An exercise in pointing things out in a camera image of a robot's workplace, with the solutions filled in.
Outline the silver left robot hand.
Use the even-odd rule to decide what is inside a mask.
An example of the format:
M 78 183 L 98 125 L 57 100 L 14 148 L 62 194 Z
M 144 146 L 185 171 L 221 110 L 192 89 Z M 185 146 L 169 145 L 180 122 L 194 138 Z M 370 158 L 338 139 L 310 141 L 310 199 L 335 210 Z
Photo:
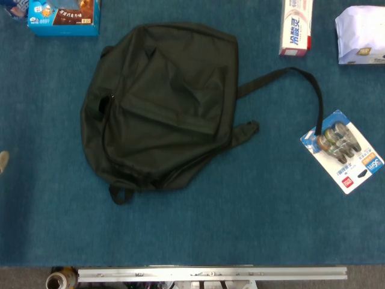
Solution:
M 10 154 L 8 151 L 0 152 L 0 174 L 2 174 L 8 164 Z

